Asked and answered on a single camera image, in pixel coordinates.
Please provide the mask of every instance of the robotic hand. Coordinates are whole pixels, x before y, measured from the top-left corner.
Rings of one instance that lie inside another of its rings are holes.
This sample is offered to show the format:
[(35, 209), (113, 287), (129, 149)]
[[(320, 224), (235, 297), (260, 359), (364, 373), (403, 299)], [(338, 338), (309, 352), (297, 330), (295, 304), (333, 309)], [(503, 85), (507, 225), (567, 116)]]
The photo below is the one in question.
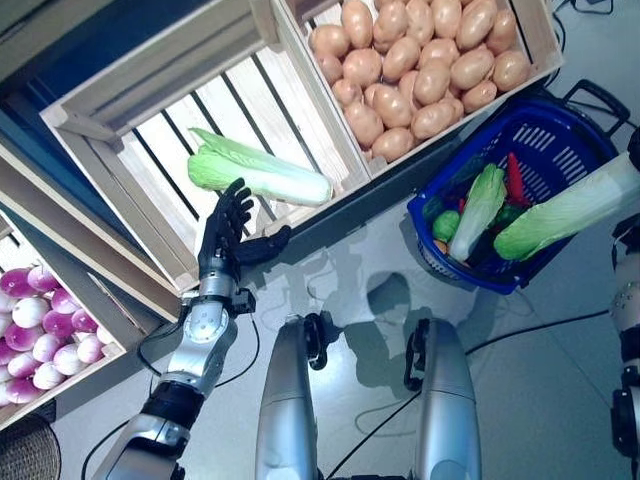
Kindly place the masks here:
[(236, 180), (207, 219), (198, 254), (198, 295), (183, 302), (183, 338), (167, 371), (142, 411), (133, 417), (98, 468), (94, 479), (183, 479), (177, 460), (200, 408), (220, 378), (237, 335), (235, 318), (255, 311), (255, 298), (238, 289), (240, 267), (275, 258), (291, 235), (282, 227), (271, 237), (241, 243), (251, 218), (251, 192)]

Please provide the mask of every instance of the basket handle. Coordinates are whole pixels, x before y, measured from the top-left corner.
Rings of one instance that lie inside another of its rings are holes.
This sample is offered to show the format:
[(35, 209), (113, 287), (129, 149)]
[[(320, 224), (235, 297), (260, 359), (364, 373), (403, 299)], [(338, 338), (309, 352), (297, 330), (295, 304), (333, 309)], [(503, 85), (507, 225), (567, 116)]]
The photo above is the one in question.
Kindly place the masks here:
[(617, 132), (618, 129), (622, 125), (624, 125), (627, 120), (629, 120), (631, 112), (620, 100), (618, 100), (601, 86), (593, 83), (591, 80), (587, 80), (586, 78), (580, 80), (573, 86), (571, 90), (569, 90), (569, 92), (562, 99), (562, 103), (566, 105), (578, 90), (584, 90), (585, 92), (588, 92), (596, 97), (602, 103), (607, 105), (611, 109), (611, 113), (618, 119), (616, 124), (606, 132), (608, 137), (611, 137), (611, 135)]

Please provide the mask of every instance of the green vegetable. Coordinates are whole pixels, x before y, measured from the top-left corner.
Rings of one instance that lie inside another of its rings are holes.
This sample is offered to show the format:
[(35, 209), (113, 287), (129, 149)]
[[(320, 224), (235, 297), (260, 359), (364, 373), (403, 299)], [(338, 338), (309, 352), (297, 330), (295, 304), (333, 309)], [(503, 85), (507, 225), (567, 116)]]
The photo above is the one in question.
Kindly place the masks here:
[(189, 178), (200, 188), (224, 190), (242, 177), (254, 194), (275, 200), (317, 206), (331, 199), (331, 184), (319, 173), (200, 128), (191, 131), (205, 142), (188, 161)]
[(550, 200), (527, 210), (496, 237), (493, 246), (505, 260), (526, 260), (544, 247), (638, 201), (640, 172), (626, 152)]
[(433, 222), (431, 231), (433, 238), (444, 243), (449, 243), (458, 229), (460, 214), (455, 210), (445, 210)]
[(504, 203), (507, 189), (504, 186), (504, 170), (488, 164), (476, 177), (467, 196), (467, 204), (460, 225), (449, 245), (449, 255), (464, 262)]

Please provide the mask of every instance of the red pepper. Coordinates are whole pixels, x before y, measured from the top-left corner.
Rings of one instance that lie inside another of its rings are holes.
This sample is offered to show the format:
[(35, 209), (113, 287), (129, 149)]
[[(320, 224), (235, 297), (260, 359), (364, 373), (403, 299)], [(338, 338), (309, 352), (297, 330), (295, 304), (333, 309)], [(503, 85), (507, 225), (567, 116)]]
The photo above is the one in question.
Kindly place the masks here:
[(509, 193), (509, 203), (528, 207), (531, 202), (524, 195), (524, 183), (522, 181), (522, 173), (518, 166), (518, 159), (514, 153), (509, 153), (507, 157), (507, 192)]

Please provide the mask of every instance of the potato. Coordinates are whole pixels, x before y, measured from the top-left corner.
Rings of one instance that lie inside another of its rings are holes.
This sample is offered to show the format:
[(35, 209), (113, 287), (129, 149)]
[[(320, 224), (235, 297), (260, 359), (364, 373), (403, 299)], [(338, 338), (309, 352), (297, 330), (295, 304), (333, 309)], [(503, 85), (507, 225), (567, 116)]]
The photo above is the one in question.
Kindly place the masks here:
[(425, 0), (411, 0), (407, 3), (407, 15), (409, 16), (407, 37), (415, 39), (420, 47), (424, 47), (433, 38), (435, 29), (431, 7)]
[(491, 71), (493, 61), (493, 53), (487, 48), (468, 51), (451, 66), (451, 83), (461, 90), (472, 89)]
[(350, 43), (347, 32), (339, 25), (319, 25), (309, 37), (309, 45), (314, 53), (329, 53), (338, 58), (346, 55)]
[(373, 40), (373, 17), (371, 11), (361, 0), (347, 0), (342, 5), (340, 16), (351, 45), (355, 48), (367, 48)]
[(355, 102), (347, 106), (344, 109), (344, 116), (358, 143), (364, 149), (373, 145), (376, 138), (384, 132), (380, 115), (363, 103)]
[(420, 69), (413, 86), (413, 96), (421, 105), (435, 103), (444, 97), (450, 79), (447, 64), (439, 58), (433, 58)]
[(329, 85), (333, 85), (342, 78), (342, 64), (337, 57), (330, 53), (316, 53), (315, 57), (320, 71)]
[(382, 77), (387, 82), (397, 82), (402, 75), (415, 67), (416, 63), (418, 63), (418, 58), (420, 58), (420, 45), (418, 45), (418, 42), (411, 37), (401, 38), (391, 46), (384, 57)]
[(453, 85), (449, 84), (449, 88), (447, 88), (447, 91), (444, 92), (444, 98), (460, 98), (462, 96), (462, 90), (460, 90), (458, 87), (454, 87)]
[(507, 51), (496, 58), (493, 83), (501, 92), (513, 90), (529, 78), (531, 65), (522, 52)]
[(509, 50), (516, 41), (516, 16), (511, 10), (500, 10), (487, 37), (487, 48), (494, 55)]
[(448, 103), (453, 107), (453, 118), (451, 119), (451, 125), (458, 123), (464, 117), (464, 105), (457, 98), (443, 98), (441, 103)]
[(382, 58), (372, 48), (352, 50), (342, 64), (342, 76), (362, 88), (367, 88), (380, 79)]
[(498, 87), (491, 80), (483, 80), (462, 95), (462, 104), (466, 113), (475, 112), (489, 105), (496, 98)]
[(364, 103), (371, 108), (373, 108), (373, 96), (376, 94), (376, 90), (381, 85), (381, 83), (374, 83), (373, 85), (369, 85), (364, 91)]
[(387, 128), (407, 127), (411, 123), (411, 105), (395, 88), (380, 85), (373, 96), (373, 109)]
[(473, 0), (464, 8), (456, 44), (460, 50), (477, 47), (491, 31), (498, 14), (496, 0)]
[(413, 143), (414, 138), (409, 130), (406, 128), (392, 128), (373, 142), (371, 152), (373, 153), (373, 158), (384, 157), (387, 163), (391, 163), (411, 150)]
[(453, 65), (453, 62), (460, 58), (460, 52), (458, 51), (458, 47), (456, 47), (456, 42), (450, 38), (435, 38), (431, 40), (422, 49), (418, 66), (422, 68), (424, 64), (432, 58), (440, 58), (450, 67)]
[(462, 18), (460, 0), (433, 0), (431, 9), (436, 36), (455, 38)]
[(418, 140), (435, 137), (451, 125), (454, 115), (454, 108), (448, 102), (438, 102), (422, 107), (413, 116), (411, 133)]
[(409, 17), (407, 9), (399, 0), (387, 3), (373, 24), (373, 46), (380, 53), (387, 53), (391, 45), (407, 31)]
[(356, 85), (351, 80), (341, 78), (331, 87), (331, 91), (338, 100), (340, 106), (344, 109), (353, 102), (362, 100), (362, 89), (360, 85)]
[(419, 72), (417, 70), (411, 70), (410, 72), (405, 73), (398, 83), (398, 90), (400, 91), (402, 96), (409, 101), (412, 113), (416, 113), (418, 110), (420, 110), (421, 107), (421, 105), (416, 102), (416, 99), (413, 96), (413, 86), (416, 83), (416, 77), (418, 76), (418, 73)]
[[(376, 10), (380, 11), (380, 9), (386, 5), (387, 3), (391, 3), (397, 0), (374, 0), (373, 5), (376, 7)], [(402, 0), (403, 3), (407, 3), (409, 0)]]

